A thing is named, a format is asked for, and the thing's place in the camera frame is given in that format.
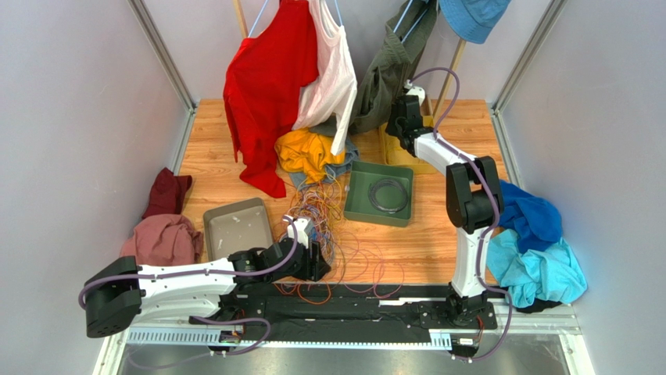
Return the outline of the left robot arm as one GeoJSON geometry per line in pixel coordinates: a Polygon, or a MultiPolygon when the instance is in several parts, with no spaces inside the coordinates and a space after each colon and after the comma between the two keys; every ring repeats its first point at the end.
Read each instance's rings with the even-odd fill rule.
{"type": "Polygon", "coordinates": [[[78,296],[86,335],[105,338],[135,323],[211,320],[222,298],[252,284],[284,278],[319,281],[331,271],[311,219],[284,216],[286,234],[267,248],[237,251],[225,258],[183,266],[139,265],[122,256],[84,283],[78,296]]]}

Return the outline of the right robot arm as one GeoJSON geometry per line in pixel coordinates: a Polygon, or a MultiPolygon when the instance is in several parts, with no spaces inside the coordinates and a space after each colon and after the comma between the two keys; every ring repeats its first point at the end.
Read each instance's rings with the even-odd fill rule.
{"type": "Polygon", "coordinates": [[[490,308],[490,293],[507,291],[485,281],[486,256],[492,232],[503,211],[496,162],[460,150],[439,131],[443,119],[433,127],[419,120],[396,117],[388,122],[387,134],[399,139],[412,156],[435,167],[446,177],[446,212],[457,229],[456,269],[449,285],[445,318],[454,326],[480,323],[490,308]]]}

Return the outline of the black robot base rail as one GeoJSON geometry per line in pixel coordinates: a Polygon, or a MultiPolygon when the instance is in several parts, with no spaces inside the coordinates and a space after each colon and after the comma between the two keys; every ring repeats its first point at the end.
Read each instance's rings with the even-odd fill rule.
{"type": "Polygon", "coordinates": [[[447,284],[252,284],[222,298],[212,321],[242,320],[241,336],[287,341],[424,342],[433,330],[476,333],[498,327],[492,303],[480,323],[445,318],[447,284]]]}

